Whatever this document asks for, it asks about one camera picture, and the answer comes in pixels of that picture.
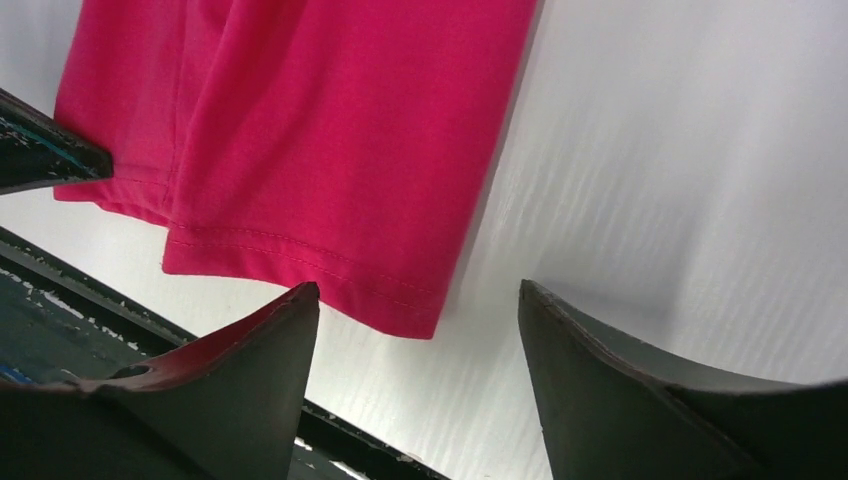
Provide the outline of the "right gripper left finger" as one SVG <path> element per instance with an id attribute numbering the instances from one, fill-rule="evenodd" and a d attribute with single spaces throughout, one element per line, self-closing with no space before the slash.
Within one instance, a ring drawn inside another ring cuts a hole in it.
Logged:
<path id="1" fill-rule="evenodd" d="M 107 379 L 1 387 L 5 479 L 284 479 L 319 321 L 304 282 Z"/>

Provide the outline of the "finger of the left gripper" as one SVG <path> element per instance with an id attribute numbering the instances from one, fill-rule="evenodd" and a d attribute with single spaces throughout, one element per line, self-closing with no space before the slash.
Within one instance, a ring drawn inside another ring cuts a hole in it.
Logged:
<path id="1" fill-rule="evenodd" d="M 1 193 L 109 179 L 110 153 L 1 91 Z"/>

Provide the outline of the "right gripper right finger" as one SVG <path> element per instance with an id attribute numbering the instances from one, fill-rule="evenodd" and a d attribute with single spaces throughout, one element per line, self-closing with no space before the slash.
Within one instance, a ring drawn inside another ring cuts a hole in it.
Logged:
<path id="1" fill-rule="evenodd" d="M 518 325 L 557 479 L 843 479 L 847 384 L 721 370 L 526 279 Z"/>

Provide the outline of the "pink t shirt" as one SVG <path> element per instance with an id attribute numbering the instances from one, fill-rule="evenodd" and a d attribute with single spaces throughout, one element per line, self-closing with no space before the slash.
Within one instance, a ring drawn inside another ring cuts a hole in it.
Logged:
<path id="1" fill-rule="evenodd" d="M 293 286 L 429 339 L 493 160 L 532 1 L 86 1 L 56 100 L 167 231 L 168 274 Z"/>

